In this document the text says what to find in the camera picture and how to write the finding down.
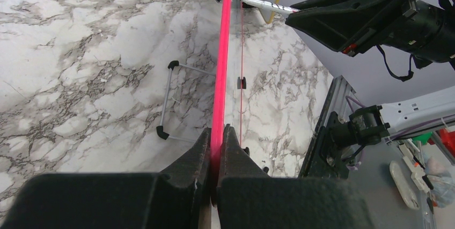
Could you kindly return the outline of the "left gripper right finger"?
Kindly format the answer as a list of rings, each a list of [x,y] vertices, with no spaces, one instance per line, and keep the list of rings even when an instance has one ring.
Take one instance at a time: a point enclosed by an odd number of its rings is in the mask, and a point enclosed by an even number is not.
[[[221,228],[374,228],[352,184],[327,178],[274,178],[241,148],[226,125],[217,209]]]

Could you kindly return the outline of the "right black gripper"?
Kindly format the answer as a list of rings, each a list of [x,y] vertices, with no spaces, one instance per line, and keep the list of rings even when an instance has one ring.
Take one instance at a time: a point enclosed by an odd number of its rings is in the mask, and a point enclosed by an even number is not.
[[[363,54],[390,34],[384,45],[415,64],[454,64],[454,0],[306,0],[291,7],[300,11],[286,25],[332,51]]]

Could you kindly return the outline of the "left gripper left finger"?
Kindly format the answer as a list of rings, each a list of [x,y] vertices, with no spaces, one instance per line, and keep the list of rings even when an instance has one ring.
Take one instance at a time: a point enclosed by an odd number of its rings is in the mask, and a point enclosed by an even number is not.
[[[28,180],[3,228],[208,228],[211,130],[160,172],[54,173]]]

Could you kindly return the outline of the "white whiteboard marker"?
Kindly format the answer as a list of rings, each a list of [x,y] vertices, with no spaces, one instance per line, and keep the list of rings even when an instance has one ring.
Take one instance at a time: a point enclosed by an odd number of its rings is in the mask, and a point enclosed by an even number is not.
[[[279,5],[276,3],[269,2],[269,1],[262,1],[262,0],[239,0],[239,1],[241,1],[243,4],[246,4],[248,6],[253,6],[255,8],[259,8],[259,9],[263,9],[263,10],[267,10],[267,11],[271,11],[271,12],[276,12],[276,13],[284,14],[284,15],[290,15],[290,14],[297,13],[300,11],[299,9]]]

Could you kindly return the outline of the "pink framed whiteboard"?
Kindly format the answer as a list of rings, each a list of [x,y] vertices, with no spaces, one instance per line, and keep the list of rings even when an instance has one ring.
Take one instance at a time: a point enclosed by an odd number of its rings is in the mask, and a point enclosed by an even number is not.
[[[197,69],[195,67],[188,66],[178,61],[172,61],[169,63],[167,70],[167,85],[164,97],[164,103],[162,105],[162,112],[160,117],[159,126],[156,127],[158,137],[167,140],[177,139],[184,141],[183,138],[174,137],[164,131],[164,118],[167,107],[168,96],[170,92],[172,73],[174,68],[181,67],[190,70],[194,70],[206,75],[213,76],[215,78],[215,90],[214,90],[214,105],[213,105],[213,116],[212,116],[212,127],[211,127],[211,140],[210,140],[210,166],[211,171],[218,172],[221,165],[221,152],[223,144],[223,131],[225,128],[224,123],[224,112],[226,104],[226,84],[228,77],[228,55],[229,55],[229,35],[230,35],[230,22],[231,22],[231,8],[234,7],[236,0],[222,0],[222,15],[221,25],[219,31],[219,44],[218,44],[218,61],[216,73],[209,73],[207,71]]]

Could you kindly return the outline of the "white oval object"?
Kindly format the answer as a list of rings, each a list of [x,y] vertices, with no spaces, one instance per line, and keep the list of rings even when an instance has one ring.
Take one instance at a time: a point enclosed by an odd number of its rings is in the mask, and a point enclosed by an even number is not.
[[[396,161],[390,162],[389,172],[405,205],[412,210],[418,210],[420,205],[417,201],[417,196]]]

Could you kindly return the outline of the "black mounting rail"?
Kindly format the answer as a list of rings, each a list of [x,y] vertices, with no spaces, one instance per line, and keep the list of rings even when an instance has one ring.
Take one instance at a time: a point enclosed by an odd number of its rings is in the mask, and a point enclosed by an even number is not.
[[[351,123],[342,123],[337,112],[327,114],[326,123],[320,124],[312,137],[298,176],[346,179],[349,175],[342,152],[356,145]]]

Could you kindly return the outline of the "aluminium frame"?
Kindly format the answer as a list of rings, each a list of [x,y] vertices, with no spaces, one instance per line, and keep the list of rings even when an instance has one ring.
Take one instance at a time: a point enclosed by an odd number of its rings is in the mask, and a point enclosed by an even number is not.
[[[319,129],[326,126],[331,112],[336,112],[338,118],[343,121],[349,120],[349,115],[353,112],[348,105],[346,96],[355,97],[355,91],[343,76],[334,78],[329,87],[326,100],[322,106],[318,122],[316,124],[313,138],[316,139]]]

